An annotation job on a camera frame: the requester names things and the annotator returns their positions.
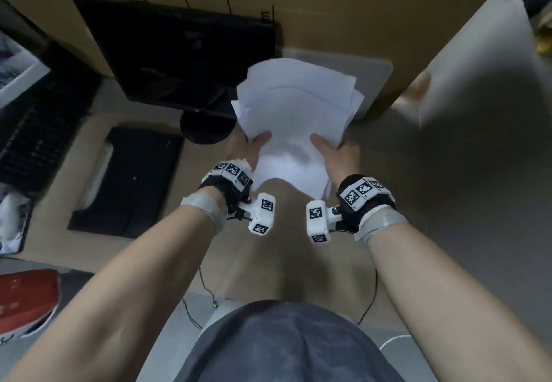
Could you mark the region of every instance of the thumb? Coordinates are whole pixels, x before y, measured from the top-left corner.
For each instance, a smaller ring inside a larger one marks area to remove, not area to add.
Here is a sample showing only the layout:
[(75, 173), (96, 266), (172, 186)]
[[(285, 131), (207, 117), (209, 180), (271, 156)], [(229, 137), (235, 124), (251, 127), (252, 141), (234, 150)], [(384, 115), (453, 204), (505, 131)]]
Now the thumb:
[(324, 157), (332, 150), (329, 147), (328, 142), (317, 133), (310, 135), (310, 140), (313, 143), (314, 148), (316, 148)]
[(265, 146), (266, 142), (270, 141), (271, 138), (272, 138), (272, 132), (271, 131), (266, 131), (266, 132), (261, 133), (259, 136), (257, 136), (253, 140), (253, 142), (260, 149), (263, 146)]

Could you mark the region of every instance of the desk surface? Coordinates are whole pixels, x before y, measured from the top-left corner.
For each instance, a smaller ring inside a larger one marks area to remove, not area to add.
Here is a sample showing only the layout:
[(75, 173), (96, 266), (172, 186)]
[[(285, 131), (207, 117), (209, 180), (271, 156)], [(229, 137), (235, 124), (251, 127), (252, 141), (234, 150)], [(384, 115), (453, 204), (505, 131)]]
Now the desk surface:
[[(97, 272), (132, 241), (120, 237), (69, 231), (67, 224), (100, 156), (103, 142), (116, 125), (178, 130), (180, 112), (126, 100), (114, 81), (106, 81), (45, 197), (38, 203), (24, 250), (16, 257), (55, 266)], [(205, 172), (224, 159), (226, 142), (199, 146), (185, 141), (170, 185), (163, 216), (182, 197), (197, 189)], [(306, 235), (308, 197), (280, 180), (259, 189), (278, 199), (273, 230), (266, 237), (231, 221), (209, 248), (202, 271), (217, 295), (250, 302), (261, 299), (307, 301), (358, 319), (374, 294), (375, 269), (364, 246), (346, 234), (326, 246), (313, 246)], [(198, 277), (190, 287), (203, 293)], [(373, 320), (389, 327), (402, 324), (385, 289), (378, 289)]]

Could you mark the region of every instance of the white paper sheet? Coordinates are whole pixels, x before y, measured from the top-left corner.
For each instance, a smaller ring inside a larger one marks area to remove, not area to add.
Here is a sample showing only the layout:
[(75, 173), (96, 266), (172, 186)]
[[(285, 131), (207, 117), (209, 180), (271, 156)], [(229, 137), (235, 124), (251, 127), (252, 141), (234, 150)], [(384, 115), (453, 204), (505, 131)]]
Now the white paper sheet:
[(249, 138), (266, 130), (271, 140), (260, 152), (253, 174), (256, 190), (280, 178), (308, 196), (320, 199), (331, 188), (322, 155), (310, 142), (318, 133), (332, 147), (361, 105), (355, 78), (294, 59), (271, 59), (252, 66), (238, 86), (232, 105)]

